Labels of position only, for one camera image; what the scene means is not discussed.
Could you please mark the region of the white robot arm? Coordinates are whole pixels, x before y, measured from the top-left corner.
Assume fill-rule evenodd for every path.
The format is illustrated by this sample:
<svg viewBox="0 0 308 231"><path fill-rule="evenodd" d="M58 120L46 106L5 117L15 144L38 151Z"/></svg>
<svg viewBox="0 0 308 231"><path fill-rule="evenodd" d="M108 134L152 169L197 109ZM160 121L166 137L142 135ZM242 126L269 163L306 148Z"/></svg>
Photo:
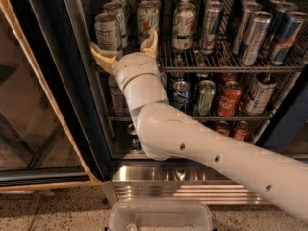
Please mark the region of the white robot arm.
<svg viewBox="0 0 308 231"><path fill-rule="evenodd" d="M155 30L135 53L119 57L95 43L96 63L115 77L145 154L199 162L260 195L290 215L308 221L308 165L213 131L169 104L157 66Z"/></svg>

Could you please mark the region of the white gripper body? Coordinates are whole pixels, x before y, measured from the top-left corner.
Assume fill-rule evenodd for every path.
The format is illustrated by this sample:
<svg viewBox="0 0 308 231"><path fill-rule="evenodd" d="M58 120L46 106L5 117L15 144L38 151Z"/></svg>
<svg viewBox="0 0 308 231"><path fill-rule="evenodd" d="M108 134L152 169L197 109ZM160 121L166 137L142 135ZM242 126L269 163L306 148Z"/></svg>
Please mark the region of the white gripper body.
<svg viewBox="0 0 308 231"><path fill-rule="evenodd" d="M154 90L161 88L160 72L157 62L145 53L132 53L121 58L115 67L115 79L122 90L133 80L137 80L144 88Z"/></svg>

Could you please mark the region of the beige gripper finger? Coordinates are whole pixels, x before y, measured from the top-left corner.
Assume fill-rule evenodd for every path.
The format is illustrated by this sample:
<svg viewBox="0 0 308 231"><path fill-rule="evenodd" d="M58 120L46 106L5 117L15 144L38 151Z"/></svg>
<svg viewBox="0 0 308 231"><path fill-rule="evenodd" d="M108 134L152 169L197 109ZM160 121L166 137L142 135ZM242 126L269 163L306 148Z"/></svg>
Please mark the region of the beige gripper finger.
<svg viewBox="0 0 308 231"><path fill-rule="evenodd" d="M116 51L108 51L101 49L97 44L90 43L90 52L96 63L111 75L115 74L116 65L118 63L118 53Z"/></svg>
<svg viewBox="0 0 308 231"><path fill-rule="evenodd" d="M150 30L149 37L141 44L140 51L153 58L158 55L158 33L155 29Z"/></svg>

